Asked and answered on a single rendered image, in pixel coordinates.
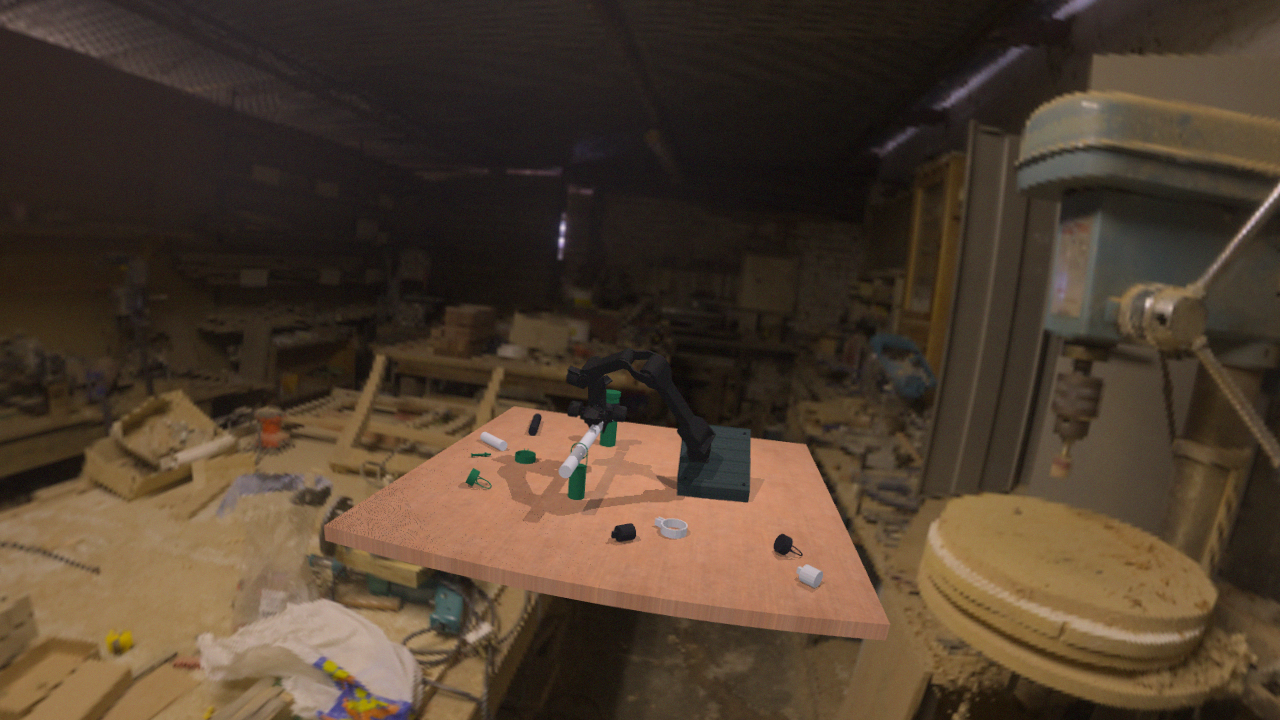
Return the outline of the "white metal pipe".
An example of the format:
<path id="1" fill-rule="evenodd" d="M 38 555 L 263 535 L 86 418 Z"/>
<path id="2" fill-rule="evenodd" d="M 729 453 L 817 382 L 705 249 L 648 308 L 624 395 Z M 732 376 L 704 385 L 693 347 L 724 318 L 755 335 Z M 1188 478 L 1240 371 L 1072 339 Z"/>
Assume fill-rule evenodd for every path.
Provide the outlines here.
<path id="1" fill-rule="evenodd" d="M 590 427 L 589 430 L 586 430 L 586 433 L 582 436 L 580 441 L 582 445 L 579 443 L 573 448 L 572 454 L 570 454 L 570 457 L 567 457 L 566 461 L 558 469 L 558 473 L 562 478 L 570 478 L 573 470 L 579 468 L 579 464 L 582 461 L 582 457 L 588 454 L 588 448 L 593 445 L 593 441 L 602 432 L 602 428 L 603 428 L 603 421 L 599 423 L 599 425 L 596 427 L 593 425 Z"/>

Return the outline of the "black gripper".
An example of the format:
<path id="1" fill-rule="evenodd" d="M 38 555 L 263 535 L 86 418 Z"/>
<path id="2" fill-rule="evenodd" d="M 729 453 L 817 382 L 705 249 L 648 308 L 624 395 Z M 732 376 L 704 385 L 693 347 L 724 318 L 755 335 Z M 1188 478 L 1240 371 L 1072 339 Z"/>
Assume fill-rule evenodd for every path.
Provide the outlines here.
<path id="1" fill-rule="evenodd" d="M 605 395 L 602 396 L 602 397 L 593 397 L 593 396 L 588 395 L 588 400 L 593 400 L 593 404 L 603 402 L 603 405 L 605 407 Z M 584 420 L 582 414 L 585 413 L 585 409 L 586 407 L 582 406 L 582 402 L 571 401 L 570 406 L 567 407 L 568 416 L 575 416 L 576 418 L 576 416 L 579 416 L 579 413 L 580 413 L 579 419 Z M 604 434 L 605 427 L 608 425 L 608 423 L 612 423 L 612 421 L 622 421 L 623 423 L 625 421 L 625 419 L 627 416 L 627 407 L 626 406 L 614 405 L 614 407 L 605 407 L 605 413 L 607 413 L 607 418 L 605 418 L 605 421 L 603 421 L 602 434 Z"/>

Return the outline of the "grey metal band with two ears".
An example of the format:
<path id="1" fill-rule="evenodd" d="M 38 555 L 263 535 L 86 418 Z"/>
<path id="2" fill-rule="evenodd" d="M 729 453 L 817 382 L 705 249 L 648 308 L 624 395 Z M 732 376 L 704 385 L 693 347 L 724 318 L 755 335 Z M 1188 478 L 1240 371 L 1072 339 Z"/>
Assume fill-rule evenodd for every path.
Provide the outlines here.
<path id="1" fill-rule="evenodd" d="M 685 536 L 687 536 L 687 527 L 689 527 L 687 523 L 675 518 L 667 518 L 667 519 L 655 518 L 655 525 L 660 527 L 662 536 L 666 536 L 672 539 L 681 539 Z M 669 527 L 678 529 L 671 530 L 668 529 Z"/>

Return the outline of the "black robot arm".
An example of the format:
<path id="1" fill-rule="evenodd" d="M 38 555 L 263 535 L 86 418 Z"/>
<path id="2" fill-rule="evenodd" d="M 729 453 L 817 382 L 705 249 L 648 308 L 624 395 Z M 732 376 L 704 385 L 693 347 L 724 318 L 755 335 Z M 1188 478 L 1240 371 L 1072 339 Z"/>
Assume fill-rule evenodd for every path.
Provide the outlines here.
<path id="1" fill-rule="evenodd" d="M 640 372 L 636 372 L 631 365 L 634 360 L 646 360 Z M 650 350 L 625 348 L 607 357 L 589 357 L 581 369 L 576 366 L 567 369 L 566 382 L 581 389 L 588 387 L 588 395 L 602 397 L 605 395 L 605 386 L 612 382 L 611 377 L 604 374 L 620 369 L 628 370 L 635 380 L 658 391 L 680 424 L 677 433 L 687 445 L 689 462 L 709 462 L 710 442 L 714 439 L 716 432 L 707 425 L 703 418 L 692 414 L 689 404 L 676 388 L 669 364 L 662 355 Z M 582 418 L 585 424 L 594 427 L 605 421 L 607 413 L 603 402 L 593 404 L 593 400 L 588 400 Z"/>

